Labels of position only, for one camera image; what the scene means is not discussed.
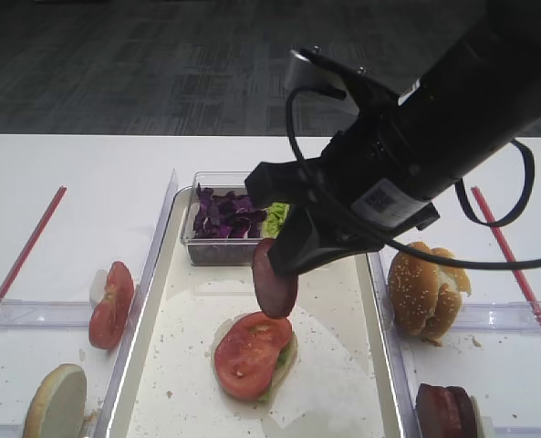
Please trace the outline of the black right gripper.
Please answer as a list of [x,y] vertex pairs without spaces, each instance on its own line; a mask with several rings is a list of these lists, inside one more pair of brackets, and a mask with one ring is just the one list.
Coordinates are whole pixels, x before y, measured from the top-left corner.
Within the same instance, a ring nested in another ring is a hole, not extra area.
[[383,149],[370,147],[357,133],[339,131],[316,158],[261,162],[245,180],[254,204],[288,203],[283,228],[268,251],[278,276],[297,276],[330,262],[379,251],[384,241],[356,232],[326,200],[329,193],[363,227],[392,239],[439,219],[430,202],[405,193],[379,174]]

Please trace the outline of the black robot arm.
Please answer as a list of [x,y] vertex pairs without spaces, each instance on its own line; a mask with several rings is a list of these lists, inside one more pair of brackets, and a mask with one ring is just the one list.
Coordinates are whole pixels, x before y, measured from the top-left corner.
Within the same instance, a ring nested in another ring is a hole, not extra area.
[[317,94],[352,103],[356,120],[312,159],[262,162],[253,204],[288,203],[259,275],[296,276],[397,247],[438,219],[433,200],[541,119],[541,1],[490,1],[484,16],[403,95],[309,50],[295,55],[286,109]]

